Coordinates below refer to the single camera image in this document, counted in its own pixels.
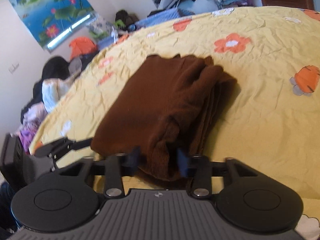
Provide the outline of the brown knit sweater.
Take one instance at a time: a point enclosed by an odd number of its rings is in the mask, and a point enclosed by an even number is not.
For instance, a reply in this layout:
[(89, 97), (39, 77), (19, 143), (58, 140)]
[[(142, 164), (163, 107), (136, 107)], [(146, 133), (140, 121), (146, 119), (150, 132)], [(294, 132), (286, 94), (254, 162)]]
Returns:
[(91, 149), (108, 157), (138, 147), (143, 172), (176, 180), (178, 152), (203, 153), (236, 83), (211, 57), (150, 55), (107, 111)]

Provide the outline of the white fluffy garment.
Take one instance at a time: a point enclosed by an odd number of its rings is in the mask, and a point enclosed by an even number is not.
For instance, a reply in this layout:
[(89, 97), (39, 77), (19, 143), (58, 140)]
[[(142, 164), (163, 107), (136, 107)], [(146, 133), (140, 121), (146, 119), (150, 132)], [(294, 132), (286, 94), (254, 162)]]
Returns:
[(60, 99), (69, 91), (74, 82), (73, 77), (65, 80), (45, 79), (42, 83), (42, 100), (48, 113), (52, 112)]

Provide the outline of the yellow carrot print bed quilt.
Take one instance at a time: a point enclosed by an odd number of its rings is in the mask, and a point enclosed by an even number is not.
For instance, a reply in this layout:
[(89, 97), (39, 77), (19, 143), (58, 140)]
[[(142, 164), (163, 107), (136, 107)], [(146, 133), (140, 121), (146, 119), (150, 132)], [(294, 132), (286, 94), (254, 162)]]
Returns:
[(143, 28), (103, 49), (39, 127), (29, 147), (92, 137), (148, 55), (211, 56), (235, 77), (231, 106), (205, 155), (233, 157), (295, 190), (297, 231), (319, 239), (319, 12), (240, 7)]

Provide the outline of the black garment by bed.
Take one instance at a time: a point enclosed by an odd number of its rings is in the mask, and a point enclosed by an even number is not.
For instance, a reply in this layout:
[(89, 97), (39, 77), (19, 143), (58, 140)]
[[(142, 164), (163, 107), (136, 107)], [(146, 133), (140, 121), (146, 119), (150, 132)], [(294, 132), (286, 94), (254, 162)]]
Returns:
[(21, 110), (21, 123), (23, 122), (25, 113), (34, 104), (42, 102), (42, 83), (46, 79), (58, 78), (65, 80), (70, 76), (69, 62), (61, 56), (55, 56), (49, 59), (43, 67), (41, 79), (33, 86), (33, 96), (31, 100)]

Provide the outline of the orange garment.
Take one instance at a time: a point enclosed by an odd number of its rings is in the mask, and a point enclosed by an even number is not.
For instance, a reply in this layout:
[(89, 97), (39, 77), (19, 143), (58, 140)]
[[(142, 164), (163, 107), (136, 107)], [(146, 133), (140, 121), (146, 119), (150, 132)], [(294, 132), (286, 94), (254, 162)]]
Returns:
[(94, 53), (98, 50), (97, 45), (87, 37), (77, 37), (73, 39), (69, 44), (69, 48), (71, 49), (70, 60), (81, 55)]

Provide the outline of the floral cushion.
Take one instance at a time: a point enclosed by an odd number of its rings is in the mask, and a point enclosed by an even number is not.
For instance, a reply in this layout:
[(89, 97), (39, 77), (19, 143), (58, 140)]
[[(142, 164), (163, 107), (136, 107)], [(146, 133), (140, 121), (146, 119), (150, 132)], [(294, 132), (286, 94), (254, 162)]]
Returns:
[(111, 22), (106, 21), (99, 15), (90, 20), (86, 27), (89, 31), (89, 34), (95, 41), (100, 41), (106, 37), (109, 37), (115, 30), (115, 27)]

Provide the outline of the blue quilted cover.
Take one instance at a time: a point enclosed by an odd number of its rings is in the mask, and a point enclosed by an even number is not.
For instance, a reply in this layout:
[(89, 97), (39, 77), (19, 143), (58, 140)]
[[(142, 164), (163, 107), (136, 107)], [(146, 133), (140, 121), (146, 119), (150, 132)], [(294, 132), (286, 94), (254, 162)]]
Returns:
[(194, 15), (194, 13), (189, 10), (184, 10), (179, 8), (164, 10), (161, 12), (157, 12), (156, 14), (153, 14), (145, 19), (142, 19), (134, 23), (132, 25), (134, 27), (133, 31), (139, 30), (141, 28), (147, 28), (154, 25), (158, 25), (160, 23), (174, 20), (177, 18), (191, 16), (191, 15)]

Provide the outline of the lotus flower wall picture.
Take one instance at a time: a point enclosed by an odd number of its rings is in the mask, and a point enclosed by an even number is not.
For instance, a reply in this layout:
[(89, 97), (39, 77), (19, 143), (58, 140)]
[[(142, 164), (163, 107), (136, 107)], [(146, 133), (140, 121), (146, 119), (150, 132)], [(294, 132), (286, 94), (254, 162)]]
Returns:
[(94, 18), (88, 0), (8, 0), (37, 43), (53, 51)]

